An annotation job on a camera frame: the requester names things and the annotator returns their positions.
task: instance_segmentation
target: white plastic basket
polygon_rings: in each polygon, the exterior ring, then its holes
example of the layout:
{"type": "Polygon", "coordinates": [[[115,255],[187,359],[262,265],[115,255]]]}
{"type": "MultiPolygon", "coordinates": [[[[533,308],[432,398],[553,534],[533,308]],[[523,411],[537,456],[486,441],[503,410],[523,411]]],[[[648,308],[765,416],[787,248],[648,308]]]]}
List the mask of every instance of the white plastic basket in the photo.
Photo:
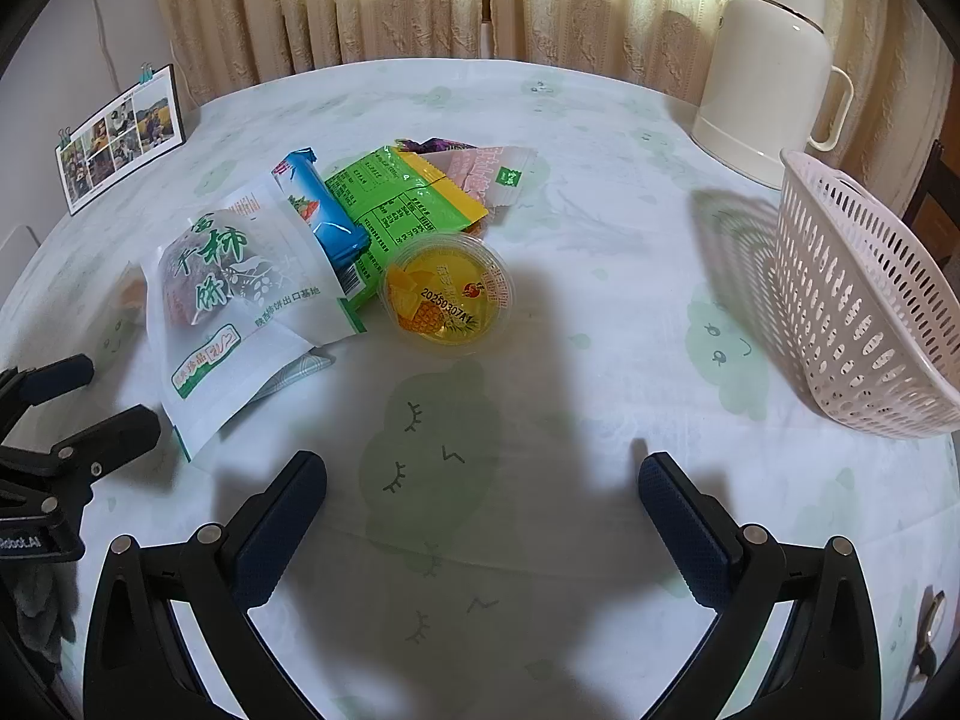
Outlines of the white plastic basket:
{"type": "Polygon", "coordinates": [[[960,303],[937,264],[848,175],[798,151],[781,157],[776,283],[813,397],[882,436],[960,428],[960,303]]]}

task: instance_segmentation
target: curtain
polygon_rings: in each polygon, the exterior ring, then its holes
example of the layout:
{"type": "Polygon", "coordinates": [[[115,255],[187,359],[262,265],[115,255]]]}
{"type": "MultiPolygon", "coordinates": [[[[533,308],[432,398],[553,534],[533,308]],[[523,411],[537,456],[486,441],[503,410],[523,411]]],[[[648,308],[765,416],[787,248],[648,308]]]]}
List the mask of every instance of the curtain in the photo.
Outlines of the curtain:
{"type": "MultiPolygon", "coordinates": [[[[727,0],[491,0],[495,57],[559,65],[697,104],[727,0]]],[[[827,0],[824,34],[856,89],[837,148],[816,152],[902,213],[947,107],[952,57],[915,0],[827,0]]],[[[814,134],[840,98],[832,81],[814,134]]]]}
{"type": "Polygon", "coordinates": [[[479,56],[480,0],[159,1],[198,104],[342,62],[479,56]]]}

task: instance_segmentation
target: gray cloth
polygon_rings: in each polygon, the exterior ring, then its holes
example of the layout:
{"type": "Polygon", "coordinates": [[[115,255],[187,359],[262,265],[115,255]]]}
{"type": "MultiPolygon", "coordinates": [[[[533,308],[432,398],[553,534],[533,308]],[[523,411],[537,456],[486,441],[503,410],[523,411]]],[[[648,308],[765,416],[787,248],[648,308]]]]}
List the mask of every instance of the gray cloth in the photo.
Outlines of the gray cloth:
{"type": "Polygon", "coordinates": [[[16,604],[16,627],[24,645],[59,665],[61,603],[54,566],[19,562],[0,568],[0,578],[16,604]]]}

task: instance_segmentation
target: white thermos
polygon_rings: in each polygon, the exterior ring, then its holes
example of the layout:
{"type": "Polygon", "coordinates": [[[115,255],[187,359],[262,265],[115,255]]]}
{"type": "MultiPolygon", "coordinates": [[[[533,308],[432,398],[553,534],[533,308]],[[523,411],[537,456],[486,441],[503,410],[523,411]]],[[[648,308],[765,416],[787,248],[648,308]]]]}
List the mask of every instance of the white thermos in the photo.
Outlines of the white thermos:
{"type": "Polygon", "coordinates": [[[724,7],[703,100],[691,135],[727,167],[779,189],[783,148],[837,144],[853,83],[832,66],[824,37],[826,0],[729,0],[724,7]],[[830,73],[846,86],[829,137],[810,137],[830,73]]]}

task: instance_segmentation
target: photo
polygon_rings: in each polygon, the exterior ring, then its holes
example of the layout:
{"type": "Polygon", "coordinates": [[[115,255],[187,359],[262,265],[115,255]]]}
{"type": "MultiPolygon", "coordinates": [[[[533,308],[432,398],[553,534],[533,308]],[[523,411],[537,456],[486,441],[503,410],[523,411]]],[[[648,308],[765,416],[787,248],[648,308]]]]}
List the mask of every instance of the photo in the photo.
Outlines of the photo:
{"type": "Polygon", "coordinates": [[[88,160],[90,176],[93,178],[93,186],[97,186],[108,175],[113,172],[113,158],[110,156],[109,148],[102,148],[88,160]]]}
{"type": "Polygon", "coordinates": [[[113,152],[113,165],[117,170],[133,162],[140,156],[140,138],[136,137],[136,128],[113,141],[110,150],[113,152]]]}
{"type": "Polygon", "coordinates": [[[131,86],[90,116],[56,149],[70,214],[127,175],[184,143],[173,67],[131,86]]]}
{"type": "Polygon", "coordinates": [[[134,94],[133,106],[136,108],[136,125],[140,130],[140,144],[144,153],[174,136],[170,100],[163,84],[152,83],[134,94]]]}
{"type": "Polygon", "coordinates": [[[77,199],[77,187],[70,180],[70,172],[73,167],[73,161],[77,158],[77,145],[71,143],[67,148],[61,151],[61,168],[66,177],[66,194],[69,194],[71,200],[77,199]]]}
{"type": "Polygon", "coordinates": [[[80,135],[80,143],[83,145],[83,154],[86,157],[107,146],[107,120],[100,119],[99,122],[94,122],[93,127],[80,135]]]}
{"type": "Polygon", "coordinates": [[[90,191],[90,177],[86,172],[79,143],[71,143],[61,151],[61,167],[64,169],[64,183],[71,200],[78,200],[90,191]]]}
{"type": "Polygon", "coordinates": [[[133,126],[133,99],[127,98],[117,108],[107,114],[107,130],[110,138],[115,138],[133,126]]]}

